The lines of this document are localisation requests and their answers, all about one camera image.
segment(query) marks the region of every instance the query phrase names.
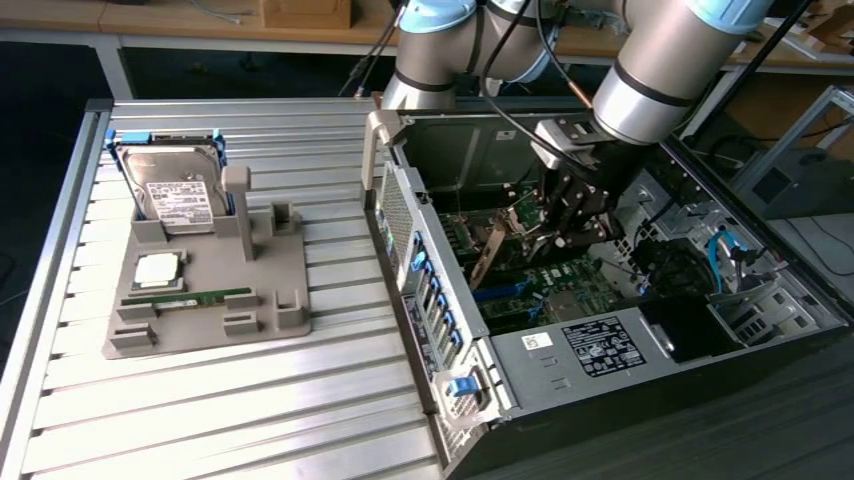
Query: blue latch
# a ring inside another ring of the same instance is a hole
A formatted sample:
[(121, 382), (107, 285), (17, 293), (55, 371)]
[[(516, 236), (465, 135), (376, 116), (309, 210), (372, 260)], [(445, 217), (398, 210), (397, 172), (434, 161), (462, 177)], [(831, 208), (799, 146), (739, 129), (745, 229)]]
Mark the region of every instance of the blue latch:
[(448, 393), (453, 397), (461, 397), (462, 395), (472, 395), (477, 393), (477, 380), (473, 376), (458, 377), (450, 380), (448, 383)]
[(125, 145), (146, 145), (150, 142), (150, 132), (126, 132), (121, 134), (121, 143)]
[(413, 272), (417, 272), (421, 268), (424, 268), (425, 261), (426, 261), (426, 252), (417, 252), (417, 255), (414, 255), (414, 260), (412, 260)]

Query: open computer tower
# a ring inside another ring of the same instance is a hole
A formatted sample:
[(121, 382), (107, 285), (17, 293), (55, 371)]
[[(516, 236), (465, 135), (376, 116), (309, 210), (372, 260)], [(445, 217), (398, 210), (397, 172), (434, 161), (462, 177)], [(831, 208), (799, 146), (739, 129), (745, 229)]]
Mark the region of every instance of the open computer tower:
[(486, 113), (373, 115), (368, 223), (446, 477), (723, 395), (847, 331), (847, 299), (676, 140), (636, 159), (621, 237), (525, 263), (526, 137)]

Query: power supply label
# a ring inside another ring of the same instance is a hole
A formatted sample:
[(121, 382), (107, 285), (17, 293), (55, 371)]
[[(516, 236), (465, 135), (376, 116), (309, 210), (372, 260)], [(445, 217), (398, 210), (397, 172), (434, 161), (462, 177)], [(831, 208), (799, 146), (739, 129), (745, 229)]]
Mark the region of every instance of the power supply label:
[(645, 363), (616, 317), (562, 327), (562, 334), (581, 368), (590, 377), (600, 377)]

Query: cable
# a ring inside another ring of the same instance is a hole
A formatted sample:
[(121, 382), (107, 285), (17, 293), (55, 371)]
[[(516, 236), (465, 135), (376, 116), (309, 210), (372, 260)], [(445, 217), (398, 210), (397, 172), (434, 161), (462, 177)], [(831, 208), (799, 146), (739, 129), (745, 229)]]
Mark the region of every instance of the cable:
[(390, 30), (388, 30), (388, 34), (385, 35), (385, 38), (382, 39), (378, 50), (376, 51), (376, 55), (373, 55), (373, 60), (370, 61), (370, 65), (368, 66), (368, 69), (364, 72), (364, 76), (361, 77), (358, 88), (356, 88), (356, 96), (361, 96), (361, 93), (364, 92), (364, 87), (365, 87), (365, 84), (368, 83), (368, 78), (370, 77), (370, 73), (373, 72), (373, 67), (376, 66), (376, 63), (378, 62), (378, 58), (382, 55), (382, 50), (385, 50), (385, 47), (388, 46), (388, 42), (390, 40), (390, 36), (394, 33), (394, 30), (396, 30), (396, 27), (392, 27)]
[(494, 102), (494, 98), (489, 95), (489, 90), (486, 88), (485, 79), (489, 76), (489, 70), (492, 69), (492, 64), (494, 63), (494, 59), (497, 58), (497, 54), (500, 53), (501, 49), (504, 48), (504, 44), (506, 43), (506, 40), (509, 39), (509, 35), (512, 34), (513, 30), (516, 29), (516, 25), (518, 25), (518, 21), (521, 20), (521, 17), (524, 15), (524, 11), (528, 8), (529, 4), (530, 4), (530, 0), (524, 0), (524, 2), (521, 3), (521, 6), (518, 7), (518, 11), (516, 12), (516, 15), (513, 16), (512, 21), (509, 22), (509, 25), (506, 26), (506, 30), (504, 31), (504, 34), (501, 35), (501, 38), (497, 40), (497, 43), (494, 44), (494, 48), (492, 49), (492, 53), (489, 54), (489, 57), (486, 58), (485, 64), (482, 65), (482, 73), (480, 74), (480, 93), (482, 95), (482, 99), (489, 104), (489, 107), (492, 108), (494, 113), (497, 113), (497, 115), (506, 121), (506, 123), (509, 123), (513, 126), (513, 128), (516, 130), (518, 130), (533, 141), (533, 143), (536, 143), (536, 145), (538, 145), (542, 148), (542, 150), (545, 150), (556, 158), (560, 158), (560, 159), (564, 160), (562, 163), (564, 163), (566, 169), (569, 170), (569, 173), (573, 176), (576, 176), (578, 178), (578, 180), (581, 180), (588, 185), (590, 185), (593, 187), (597, 187), (596, 182), (592, 181), (593, 172), (586, 167), (582, 167), (582, 166), (577, 165), (574, 163), (574, 161), (569, 158), (569, 156), (564, 152), (557, 150), (553, 147), (553, 145), (550, 145), (550, 143), (548, 143), (542, 138), (540, 138), (538, 135), (536, 135), (530, 130), (528, 130), (528, 128), (524, 125), (521, 125), (516, 121), (516, 119), (513, 119), (506, 114), (506, 112), (501, 109), (501, 107)]
[[(800, 233), (800, 230), (797, 229), (797, 227), (795, 227), (795, 224), (791, 222), (791, 220), (788, 220), (787, 218), (783, 219), (783, 221), (788, 224), (788, 226), (791, 227), (791, 229), (795, 231), (795, 233), (797, 234), (797, 237), (800, 237), (800, 240), (803, 241), (803, 244), (807, 246), (807, 248), (809, 249), (809, 251), (812, 252), (812, 255), (815, 255), (815, 258), (817, 258), (817, 261), (820, 262), (820, 264), (824, 266), (824, 268), (827, 269), (827, 271), (829, 273), (832, 273), (833, 275), (839, 276), (839, 277), (849, 277), (851, 275), (854, 275), (854, 271), (852, 272), (837, 272), (836, 270), (833, 270), (829, 265), (827, 265), (827, 262), (824, 261), (824, 259), (821, 258), (821, 256), (817, 254), (817, 251), (815, 250), (815, 247), (812, 247), (812, 244), (808, 242), (808, 240), (805, 239), (805, 237), (803, 236), (803, 233)], [(839, 243), (841, 243), (841, 245), (844, 245), (847, 247), (847, 249), (851, 251), (851, 254), (854, 254), (854, 247), (851, 247), (851, 245), (847, 244), (847, 242), (844, 242), (839, 237), (836, 237), (832, 233), (829, 233), (827, 230), (824, 230), (824, 227), (821, 227), (820, 223), (817, 223), (817, 221), (812, 218), (812, 222), (815, 223), (815, 226), (817, 227), (817, 229), (824, 232), (832, 239), (835, 239)]]
[[(581, 101), (584, 106), (588, 109), (590, 109), (592, 108), (592, 102), (589, 101), (589, 97), (586, 96), (586, 94), (584, 93), (581, 88), (577, 86), (577, 84), (574, 83), (574, 81), (569, 77), (569, 74), (565, 72), (565, 70), (562, 70), (562, 67), (560, 66), (560, 61), (557, 60), (557, 56), (554, 55), (554, 51), (550, 49), (550, 45), (548, 45), (548, 40), (545, 39), (545, 31), (542, 29), (542, 16), (541, 16), (541, 13), (540, 13), (540, 2), (538, 1), (533, 4), (533, 14), (536, 16), (536, 32), (538, 33), (538, 41), (542, 44), (542, 50), (545, 51), (545, 54), (548, 55), (548, 60), (550, 61), (550, 64), (554, 66), (554, 68), (557, 69), (557, 72), (560, 72), (560, 76), (562, 77), (562, 80), (565, 80), (565, 84), (568, 85), (569, 90), (572, 90), (572, 93), (574, 94), (577, 99)], [(560, 25), (560, 21), (557, 21), (556, 25), (552, 27), (552, 32), (550, 33), (553, 33), (553, 30), (554, 30), (554, 28), (558, 27), (558, 25)]]
[[(841, 120), (839, 123), (829, 125), (827, 128), (821, 128), (815, 132), (805, 133), (800, 135), (797, 138), (816, 137), (819, 135), (823, 135), (824, 133), (832, 132), (836, 128), (843, 127), (844, 125), (851, 123), (852, 120), (854, 120), (854, 117), (848, 117), (844, 120)], [(776, 142), (780, 139), (781, 137), (760, 138), (760, 137), (752, 137), (749, 135), (724, 135), (717, 140), (715, 140), (715, 142), (711, 144), (711, 147), (708, 147), (708, 154), (705, 155), (705, 163), (708, 163), (709, 165), (713, 164), (713, 161), (717, 159), (717, 150), (720, 150), (723, 145), (725, 145), (727, 143), (735, 142), (739, 145), (743, 145), (751, 148), (752, 151), (755, 152), (757, 150), (757, 147), (755, 145), (749, 145), (748, 142)]]
[(632, 272), (631, 270), (624, 269), (623, 267), (620, 267), (616, 263), (609, 262), (608, 260), (605, 260), (601, 257), (596, 257), (598, 258), (598, 260), (601, 260), (601, 263), (604, 263), (605, 265), (608, 265), (609, 267), (613, 267), (616, 270), (618, 270), (623, 273), (627, 273), (628, 275), (633, 275), (635, 277), (641, 277), (643, 274), (637, 273), (637, 272)]
[(632, 250), (635, 248), (637, 248), (637, 236), (640, 235), (640, 230), (644, 229), (645, 227), (648, 227), (649, 225), (652, 225), (657, 221), (657, 219), (664, 216), (667, 211), (676, 204), (676, 196), (681, 192), (681, 187), (684, 186), (684, 183), (687, 181), (688, 181), (688, 177), (685, 176), (684, 178), (681, 178), (681, 181), (679, 182), (679, 185), (676, 185), (675, 195), (669, 197), (669, 199), (667, 200), (667, 203), (664, 203), (664, 205), (657, 210), (657, 212), (655, 212), (655, 214), (649, 218), (647, 218), (643, 222), (640, 222), (640, 225), (637, 225), (637, 228), (635, 229), (635, 237), (633, 237), (632, 242), (631, 242)]
[(29, 292), (29, 289), (26, 290), (21, 290), (19, 292), (17, 292), (14, 295), (11, 295), (10, 297), (3, 298), (2, 300), (0, 300), (0, 307), (3, 306), (6, 303), (10, 303), (13, 300), (15, 300), (17, 298), (22, 297), (23, 295), (26, 295), (26, 292)]
[(637, 248), (637, 237), (640, 236), (640, 230), (643, 230), (645, 227), (652, 225), (652, 223), (655, 223), (657, 221), (657, 219), (664, 216), (664, 214), (667, 213), (667, 210), (669, 210), (669, 208), (675, 204), (676, 204), (676, 197), (673, 196), (673, 197), (669, 197), (669, 200), (667, 200), (667, 203), (664, 203), (664, 206), (660, 208), (660, 210), (657, 212), (655, 212), (655, 215), (652, 215), (643, 222), (640, 222), (640, 225), (637, 225), (637, 228), (635, 229), (635, 237), (633, 237), (633, 239), (631, 241), (631, 249), (632, 250), (635, 248)]
[(349, 87), (349, 84), (364, 73), (365, 67), (368, 66), (368, 61), (370, 60), (370, 57), (373, 56), (373, 52), (376, 52), (376, 50), (380, 48), (380, 45), (388, 44), (388, 40), (390, 39), (390, 34), (393, 32), (393, 29), (394, 29), (394, 23), (397, 21), (397, 17), (400, 16), (400, 12), (402, 11), (404, 7), (405, 7), (405, 2), (401, 2), (400, 5), (397, 6), (397, 9), (393, 11), (393, 14), (390, 15), (390, 18), (388, 19), (388, 23), (385, 24), (385, 28), (382, 29), (382, 33), (380, 34), (378, 38), (376, 39), (376, 42), (373, 43), (373, 46), (370, 47), (370, 50), (368, 50), (368, 53), (364, 55), (364, 57), (361, 57), (358, 59), (358, 62), (356, 63), (356, 65), (349, 70), (349, 76), (346, 77), (346, 81), (344, 82), (344, 86), (337, 91), (337, 95), (336, 96), (340, 97), (341, 95), (344, 95), (344, 91), (346, 91), (346, 87)]
[(715, 103), (715, 106), (711, 109), (711, 112), (708, 112), (708, 115), (705, 116), (705, 120), (696, 128), (696, 131), (691, 136), (692, 146), (699, 145), (699, 140), (703, 137), (703, 133), (708, 131), (711, 122), (717, 117), (717, 115), (720, 115), (720, 113), (723, 113), (723, 111), (725, 110), (725, 107), (732, 101), (732, 98), (735, 98), (735, 95), (737, 95), (741, 85), (744, 85), (744, 83), (747, 82), (747, 79), (752, 76), (752, 74), (757, 70), (759, 65), (761, 65), (761, 63), (764, 62), (764, 59), (767, 58), (768, 54), (776, 48), (776, 45), (779, 44), (780, 40), (788, 33), (788, 30), (791, 29), (792, 25), (800, 20), (800, 15), (803, 15), (803, 12), (805, 12), (805, 9), (811, 5), (811, 3), (812, 3), (812, 0), (800, 0), (800, 2), (797, 3), (797, 6), (792, 8), (791, 13), (788, 14), (785, 19), (780, 23), (779, 27), (768, 37), (767, 41), (761, 45), (761, 48), (759, 48), (756, 55), (752, 57), (752, 59), (749, 60), (749, 63), (744, 67), (744, 70), (737, 75), (735, 82), (732, 82), (732, 86), (727, 89), (725, 93), (723, 94), (723, 98), (720, 98), (720, 100)]
[(732, 251), (733, 248), (737, 248), (735, 236), (732, 236), (728, 230), (720, 227), (708, 239), (708, 266), (711, 267), (711, 273), (715, 278), (715, 293), (723, 293), (723, 281), (720, 278), (720, 270), (717, 269), (717, 240), (720, 238), (723, 238), (723, 241), (729, 247), (729, 251)]
[(221, 10), (213, 10), (212, 8), (209, 8), (206, 5), (204, 5), (201, 3), (200, 0), (186, 0), (189, 2), (189, 4), (196, 7), (198, 10), (201, 10), (204, 13), (206, 13), (208, 15), (221, 18), (222, 20), (225, 20), (229, 23), (233, 23), (234, 25), (240, 25), (242, 23), (242, 21), (234, 17), (233, 15), (252, 15), (254, 12), (252, 10), (238, 10), (236, 12), (222, 12)]

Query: black cable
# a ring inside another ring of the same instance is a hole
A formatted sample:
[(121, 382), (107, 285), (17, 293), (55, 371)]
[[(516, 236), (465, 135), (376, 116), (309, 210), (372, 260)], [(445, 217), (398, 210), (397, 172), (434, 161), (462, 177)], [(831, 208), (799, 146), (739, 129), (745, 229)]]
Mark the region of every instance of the black cable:
[(0, 274), (0, 290), (2, 290), (5, 282), (11, 276), (11, 272), (14, 271), (14, 267), (17, 266), (17, 262), (14, 261), (14, 257), (11, 257), (11, 255), (2, 252), (0, 252), (0, 258), (5, 258), (7, 264), (2, 270), (2, 273)]
[(486, 88), (485, 79), (489, 76), (489, 70), (492, 69), (492, 64), (494, 63), (497, 54), (504, 48), (504, 44), (509, 39), (509, 35), (516, 29), (516, 25), (518, 25), (518, 21), (521, 20), (524, 11), (528, 8), (529, 4), (530, 4), (530, 0), (524, 0), (521, 6), (518, 7), (518, 11), (516, 12), (514, 17), (509, 22), (509, 25), (506, 26), (506, 30), (504, 31), (504, 34), (501, 35), (501, 38), (497, 40), (497, 43), (494, 44), (494, 48), (492, 49), (492, 53), (486, 58), (485, 64), (482, 65), (482, 73), (480, 74), (480, 93), (482, 94), (482, 99), (489, 104), (489, 107), (492, 108), (494, 113), (497, 113), (497, 115), (506, 121), (506, 123), (509, 123), (513, 126), (513, 128), (518, 130), (533, 141), (533, 143), (536, 143), (536, 145), (538, 145), (542, 148), (542, 150), (545, 150), (554, 157), (562, 159), (562, 163), (566, 169), (569, 170), (569, 173), (574, 177), (577, 177), (578, 180), (581, 180), (588, 185), (597, 187), (598, 185), (596, 184), (596, 182), (592, 181), (592, 175), (593, 175), (592, 171), (586, 167), (577, 165), (564, 152), (557, 150), (553, 147), (553, 145), (550, 145), (550, 143), (548, 143), (542, 138), (540, 138), (538, 135), (536, 135), (530, 130), (528, 130), (528, 128), (524, 125), (521, 125), (516, 121), (516, 119), (506, 114), (504, 109), (494, 102), (494, 98), (489, 95), (489, 90)]
[(542, 43), (542, 50), (545, 50), (545, 54), (548, 55), (548, 60), (550, 60), (550, 64), (557, 69), (557, 72), (560, 72), (560, 76), (562, 77), (562, 80), (565, 80), (565, 83), (569, 84), (572, 83), (569, 74), (562, 71), (562, 67), (560, 66), (560, 62), (557, 61), (557, 56), (554, 55), (554, 52), (550, 49), (550, 46), (548, 45), (548, 40), (545, 40), (545, 32), (542, 30), (542, 16), (541, 16), (538, 4), (540, 2), (537, 0), (533, 3), (533, 14), (536, 15), (536, 31), (538, 33), (538, 41)]
[(631, 241), (631, 249), (632, 250), (635, 248), (637, 248), (637, 237), (640, 236), (640, 230), (643, 230), (649, 225), (652, 225), (652, 223), (655, 223), (657, 221), (657, 219), (664, 216), (664, 214), (667, 213), (667, 210), (669, 210), (669, 208), (675, 204), (676, 204), (676, 197), (669, 197), (669, 200), (667, 200), (667, 203), (664, 203), (664, 206), (660, 208), (660, 210), (657, 212), (655, 212), (655, 215), (652, 215), (648, 219), (645, 219), (643, 222), (640, 222), (640, 225), (637, 225), (637, 228), (635, 229), (635, 238)]
[(364, 55), (364, 57), (361, 57), (358, 59), (358, 62), (356, 63), (356, 65), (349, 70), (349, 76), (346, 77), (346, 81), (344, 82), (344, 86), (337, 91), (337, 96), (338, 97), (346, 91), (346, 87), (349, 87), (349, 84), (353, 82), (353, 80), (361, 76), (361, 74), (364, 72), (364, 69), (365, 69), (365, 66), (368, 64), (368, 61), (373, 57), (373, 52), (376, 52), (376, 50), (380, 48), (380, 45), (382, 43), (385, 43), (385, 44), (388, 43), (388, 39), (390, 38), (390, 33), (393, 31), (393, 28), (394, 28), (394, 21), (397, 20), (397, 15), (400, 13), (400, 9), (404, 8), (404, 6), (405, 6), (405, 3), (401, 3), (400, 6), (397, 6), (397, 9), (393, 11), (393, 13), (390, 15), (390, 19), (388, 20), (388, 23), (385, 24), (385, 28), (382, 29), (382, 33), (380, 34), (378, 38), (376, 39), (376, 43), (373, 43), (373, 46), (370, 47), (370, 50), (368, 50), (368, 53)]
[(631, 242), (632, 250), (637, 248), (637, 236), (640, 235), (640, 230), (648, 227), (649, 225), (652, 225), (657, 221), (657, 219), (664, 216), (667, 211), (676, 204), (676, 196), (680, 194), (681, 187), (684, 186), (687, 181), (688, 181), (688, 177), (685, 176), (679, 182), (679, 185), (676, 185), (675, 195), (669, 197), (669, 199), (667, 200), (667, 203), (664, 203), (664, 205), (657, 210), (657, 212), (655, 212), (655, 214), (649, 218), (647, 218), (643, 222), (640, 222), (640, 225), (637, 225), (637, 228), (635, 229), (635, 238), (632, 239), (632, 242)]
[(779, 44), (780, 40), (788, 33), (788, 30), (791, 29), (792, 25), (797, 23), (797, 21), (800, 20), (800, 15), (803, 14), (803, 12), (805, 12), (805, 9), (808, 8), (811, 3), (812, 3), (812, 0), (800, 0), (800, 3), (795, 7), (795, 9), (791, 11), (791, 14), (783, 20), (783, 23), (780, 24), (780, 26), (776, 28), (776, 30), (771, 34), (771, 37), (768, 38), (767, 42), (764, 42), (764, 45), (761, 45), (759, 52), (756, 52), (756, 56), (752, 57), (752, 59), (749, 60), (749, 63), (744, 67), (744, 71), (735, 79), (735, 82), (732, 82), (732, 86), (729, 87), (725, 94), (723, 95), (723, 98), (715, 104), (713, 108), (711, 109), (711, 112), (705, 116), (705, 120), (696, 128), (693, 135), (691, 135), (692, 145), (699, 144), (699, 139), (703, 136), (703, 133), (705, 133), (705, 131), (708, 130), (712, 120), (725, 110), (725, 107), (732, 101), (732, 98), (735, 98), (735, 95), (737, 94), (737, 91), (740, 90), (741, 85), (744, 85), (744, 83), (747, 82), (747, 79), (752, 76), (756, 69), (759, 68), (759, 65), (761, 65), (761, 62), (764, 62), (764, 59), (767, 58), (768, 54), (776, 48), (776, 45)]
[[(820, 264), (824, 266), (824, 268), (827, 269), (827, 271), (829, 273), (832, 273), (833, 275), (837, 275), (839, 277), (849, 277), (851, 275), (854, 275), (854, 272), (847, 272), (847, 273), (841, 273), (837, 272), (836, 270), (833, 270), (829, 265), (827, 265), (827, 262), (824, 261), (824, 259), (821, 258), (821, 256), (817, 254), (817, 251), (815, 250), (815, 247), (812, 247), (812, 244), (808, 242), (808, 240), (805, 239), (805, 237), (803, 236), (803, 233), (800, 233), (800, 230), (797, 230), (797, 227), (795, 227), (795, 224), (791, 222), (791, 220), (788, 220), (787, 218), (783, 219), (783, 221), (788, 224), (788, 226), (791, 227), (791, 229), (795, 231), (795, 233), (797, 234), (797, 237), (800, 237), (800, 240), (803, 241), (803, 244), (807, 246), (807, 248), (809, 249), (809, 251), (812, 252), (812, 255), (815, 255), (815, 258), (817, 258), (817, 261), (820, 262)], [(839, 237), (836, 237), (835, 235), (832, 235), (827, 230), (824, 230), (824, 228), (821, 227), (821, 225), (815, 221), (815, 219), (812, 219), (812, 222), (815, 222), (815, 226), (819, 228), (819, 230), (821, 232), (824, 232), (827, 235), (829, 235), (829, 237), (832, 237), (839, 243), (841, 243), (848, 250), (851, 250), (851, 254), (854, 254), (854, 248), (851, 247), (851, 245), (847, 244), (847, 242), (843, 242), (841, 239)]]
[[(839, 123), (836, 123), (833, 125), (829, 125), (827, 128), (821, 128), (820, 130), (817, 130), (815, 132), (804, 133), (797, 138), (816, 137), (819, 135), (823, 135), (824, 133), (829, 133), (836, 128), (843, 127), (844, 125), (851, 123), (852, 120), (854, 120), (854, 117), (848, 117), (844, 120), (841, 120)], [(761, 137), (752, 137), (749, 135), (724, 135), (717, 140), (715, 140), (715, 142), (711, 144), (711, 147), (708, 147), (708, 154), (705, 155), (705, 163), (708, 163), (711, 165), (715, 162), (715, 160), (717, 158), (717, 150), (720, 150), (723, 145), (725, 145), (727, 143), (733, 143), (735, 142), (735, 143), (737, 143), (740, 145), (744, 145), (744, 146), (752, 148), (752, 150), (755, 152), (759, 147), (755, 146), (755, 145), (749, 145), (747, 142), (776, 142), (780, 139), (781, 139), (781, 137), (777, 137), (777, 138), (761, 138)]]
[(530, 162), (530, 165), (528, 165), (528, 169), (524, 171), (524, 174), (521, 175), (516, 183), (513, 183), (513, 188), (518, 188), (521, 186), (521, 182), (524, 182), (524, 179), (528, 178), (530, 170), (533, 170), (533, 162)]
[(388, 46), (388, 42), (390, 41), (390, 36), (393, 35), (394, 30), (396, 30), (396, 27), (393, 27), (393, 22), (392, 22), (392, 28), (390, 30), (388, 30), (388, 34), (385, 35), (385, 38), (381, 41), (381, 45), (378, 47), (378, 50), (376, 51), (376, 55), (373, 55), (373, 60), (370, 61), (370, 65), (368, 66), (368, 69), (364, 72), (364, 76), (361, 77), (361, 82), (358, 83), (358, 88), (356, 89), (356, 93), (358, 95), (364, 91), (364, 87), (368, 83), (368, 78), (370, 78), (370, 73), (373, 73), (373, 67), (376, 66), (376, 63), (378, 62), (378, 59), (382, 56), (382, 50), (385, 50), (385, 47)]

